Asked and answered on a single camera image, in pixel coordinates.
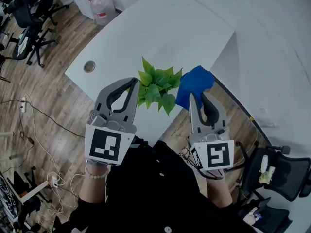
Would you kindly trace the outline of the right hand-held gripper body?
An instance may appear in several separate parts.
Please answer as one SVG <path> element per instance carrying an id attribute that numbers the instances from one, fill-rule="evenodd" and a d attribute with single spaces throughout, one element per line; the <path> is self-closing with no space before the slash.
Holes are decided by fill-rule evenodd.
<path id="1" fill-rule="evenodd" d="M 213 130 L 211 127 L 193 128 L 189 136 L 190 153 L 200 171 L 221 170 L 233 167 L 234 140 L 229 128 Z"/>

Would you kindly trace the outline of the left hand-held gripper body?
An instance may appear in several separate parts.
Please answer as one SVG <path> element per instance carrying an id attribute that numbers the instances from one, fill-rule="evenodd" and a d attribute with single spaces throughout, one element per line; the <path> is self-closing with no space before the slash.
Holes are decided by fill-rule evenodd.
<path id="1" fill-rule="evenodd" d="M 138 147 L 136 131 L 132 118 L 124 113 L 109 113 L 105 116 L 92 110 L 86 125 L 86 159 L 99 164 L 119 166 L 127 151 Z"/>

